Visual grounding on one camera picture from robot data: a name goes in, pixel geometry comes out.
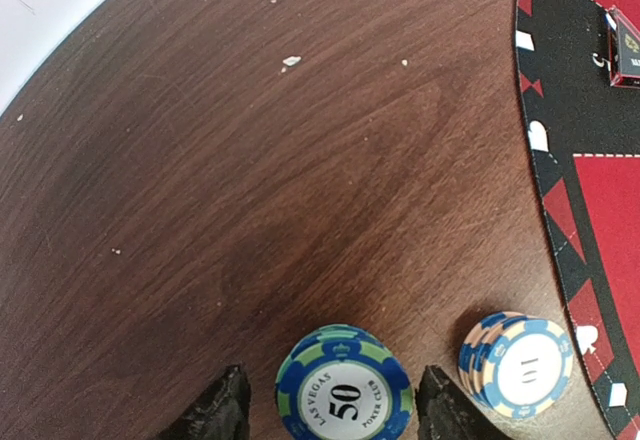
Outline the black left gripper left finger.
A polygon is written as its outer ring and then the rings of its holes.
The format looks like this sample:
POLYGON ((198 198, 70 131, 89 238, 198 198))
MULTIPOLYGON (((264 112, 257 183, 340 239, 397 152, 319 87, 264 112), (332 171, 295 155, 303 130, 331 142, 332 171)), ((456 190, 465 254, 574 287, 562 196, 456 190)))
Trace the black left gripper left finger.
POLYGON ((251 385, 242 365, 230 365, 167 428, 160 439, 250 438, 251 385))

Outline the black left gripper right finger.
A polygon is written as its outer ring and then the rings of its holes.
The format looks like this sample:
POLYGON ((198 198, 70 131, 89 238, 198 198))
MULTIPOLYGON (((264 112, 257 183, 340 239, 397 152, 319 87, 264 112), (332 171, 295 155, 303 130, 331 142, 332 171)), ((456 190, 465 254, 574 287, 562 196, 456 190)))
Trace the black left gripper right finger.
POLYGON ((505 440, 455 382, 427 365, 415 395, 420 440, 505 440))

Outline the blue cream poker chip stack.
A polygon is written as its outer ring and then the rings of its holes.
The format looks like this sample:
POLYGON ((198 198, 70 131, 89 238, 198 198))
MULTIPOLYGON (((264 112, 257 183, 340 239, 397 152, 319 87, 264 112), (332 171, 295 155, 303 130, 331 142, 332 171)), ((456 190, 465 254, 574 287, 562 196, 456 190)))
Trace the blue cream poker chip stack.
POLYGON ((458 354, 463 387, 480 404, 513 419, 534 417, 568 386, 574 351, 557 323, 513 311, 476 323, 458 354))

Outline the green poker chip stack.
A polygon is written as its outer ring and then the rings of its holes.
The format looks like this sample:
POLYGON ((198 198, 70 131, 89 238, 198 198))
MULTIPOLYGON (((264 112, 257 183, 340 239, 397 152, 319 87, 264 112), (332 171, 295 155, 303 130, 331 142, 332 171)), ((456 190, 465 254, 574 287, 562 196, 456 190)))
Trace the green poker chip stack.
POLYGON ((413 412, 413 388, 393 353, 348 324, 302 338, 275 379, 275 403, 295 439, 398 439, 413 412))

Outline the black triangular all-in marker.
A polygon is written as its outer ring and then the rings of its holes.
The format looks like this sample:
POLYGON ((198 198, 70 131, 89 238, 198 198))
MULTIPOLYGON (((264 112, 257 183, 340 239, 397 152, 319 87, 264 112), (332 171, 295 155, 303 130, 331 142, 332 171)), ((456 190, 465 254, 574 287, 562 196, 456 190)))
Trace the black triangular all-in marker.
POLYGON ((616 7, 606 11, 612 87, 639 88, 639 30, 616 7))

